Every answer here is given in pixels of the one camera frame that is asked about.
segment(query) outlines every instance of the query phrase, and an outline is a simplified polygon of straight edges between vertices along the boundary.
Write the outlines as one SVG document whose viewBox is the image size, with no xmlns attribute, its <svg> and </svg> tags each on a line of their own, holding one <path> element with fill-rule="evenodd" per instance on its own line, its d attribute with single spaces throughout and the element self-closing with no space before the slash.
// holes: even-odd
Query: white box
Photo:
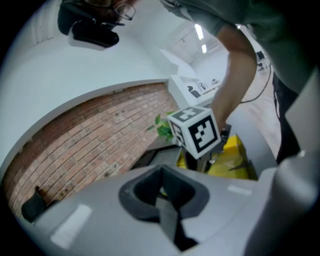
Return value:
<svg viewBox="0 0 320 256">
<path fill-rule="evenodd" d="M 221 142 L 211 108 L 189 106 L 167 117 L 173 136 L 195 158 L 202 157 Z"/>
</svg>

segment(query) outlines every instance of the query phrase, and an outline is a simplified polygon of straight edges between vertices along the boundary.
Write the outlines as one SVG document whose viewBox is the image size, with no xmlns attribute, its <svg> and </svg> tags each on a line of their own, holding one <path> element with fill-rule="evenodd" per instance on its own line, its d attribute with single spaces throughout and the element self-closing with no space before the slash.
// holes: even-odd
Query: black pants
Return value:
<svg viewBox="0 0 320 256">
<path fill-rule="evenodd" d="M 277 103 L 279 104 L 279 121 L 281 124 L 281 145 L 276 158 L 277 163 L 280 164 L 283 159 L 296 155 L 300 151 L 297 139 L 285 118 L 285 113 L 296 100 L 298 94 L 286 87 L 275 73 L 273 73 L 272 83 L 277 98 L 277 101 L 274 99 L 274 103 L 276 106 Z"/>
</svg>

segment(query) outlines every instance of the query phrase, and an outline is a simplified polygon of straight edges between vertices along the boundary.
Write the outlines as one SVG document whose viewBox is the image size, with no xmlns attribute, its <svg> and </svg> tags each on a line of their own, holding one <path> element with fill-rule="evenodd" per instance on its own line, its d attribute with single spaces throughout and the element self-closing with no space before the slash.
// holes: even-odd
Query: yellow box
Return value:
<svg viewBox="0 0 320 256">
<path fill-rule="evenodd" d="M 223 147 L 223 153 L 218 156 L 213 155 L 212 158 L 216 160 L 208 170 L 208 175 L 233 179 L 256 179 L 254 171 L 250 169 L 246 149 L 237 135 L 229 137 Z M 182 154 L 177 161 L 177 166 L 187 168 Z"/>
</svg>

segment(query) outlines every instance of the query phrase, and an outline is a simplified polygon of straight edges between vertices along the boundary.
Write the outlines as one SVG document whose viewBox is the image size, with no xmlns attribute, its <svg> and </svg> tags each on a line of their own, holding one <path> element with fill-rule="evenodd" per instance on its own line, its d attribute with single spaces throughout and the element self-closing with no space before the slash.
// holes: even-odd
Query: person's arm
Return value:
<svg viewBox="0 0 320 256">
<path fill-rule="evenodd" d="M 221 131 L 255 78 L 257 58 L 247 37 L 235 27 L 225 25 L 216 37 L 229 52 L 225 78 L 210 105 Z"/>
</svg>

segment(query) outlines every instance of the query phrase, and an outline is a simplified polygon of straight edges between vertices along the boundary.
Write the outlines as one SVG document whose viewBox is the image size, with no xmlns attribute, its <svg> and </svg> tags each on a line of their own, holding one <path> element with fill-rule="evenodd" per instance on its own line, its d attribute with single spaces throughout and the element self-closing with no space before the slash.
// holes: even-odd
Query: brick wall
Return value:
<svg viewBox="0 0 320 256">
<path fill-rule="evenodd" d="M 38 131 L 8 167 L 2 184 L 9 207 L 20 216 L 35 186 L 49 203 L 126 172 L 157 137 L 146 128 L 159 113 L 173 110 L 177 105 L 166 86 L 156 83 L 66 111 Z"/>
</svg>

